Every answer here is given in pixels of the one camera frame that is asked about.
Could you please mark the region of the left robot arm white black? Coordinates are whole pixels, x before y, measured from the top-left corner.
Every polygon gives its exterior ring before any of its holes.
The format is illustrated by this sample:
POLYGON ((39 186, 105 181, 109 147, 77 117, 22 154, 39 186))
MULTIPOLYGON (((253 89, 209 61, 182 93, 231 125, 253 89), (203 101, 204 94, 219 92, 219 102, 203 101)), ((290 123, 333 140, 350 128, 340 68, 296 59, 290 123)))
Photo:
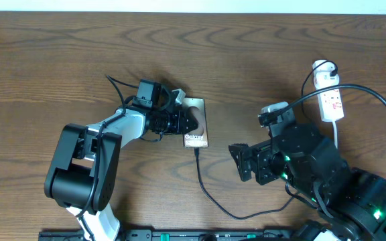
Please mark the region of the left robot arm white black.
POLYGON ((183 135, 198 126, 183 110, 181 89, 141 80, 135 96, 120 97, 114 114, 91 125, 68 124, 61 132, 44 193, 79 222, 83 240, 116 240, 121 223, 112 212, 119 155, 147 131, 183 135))

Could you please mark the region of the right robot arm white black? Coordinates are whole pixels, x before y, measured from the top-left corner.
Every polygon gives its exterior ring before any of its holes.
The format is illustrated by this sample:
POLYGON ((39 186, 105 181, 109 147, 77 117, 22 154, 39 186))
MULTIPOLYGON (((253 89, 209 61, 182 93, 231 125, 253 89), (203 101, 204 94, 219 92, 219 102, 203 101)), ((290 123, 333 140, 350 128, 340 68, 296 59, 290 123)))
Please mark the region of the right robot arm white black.
POLYGON ((270 140, 229 145, 242 181, 282 179, 306 197, 337 234, 386 240, 386 179, 348 166, 312 125, 290 125, 270 140))

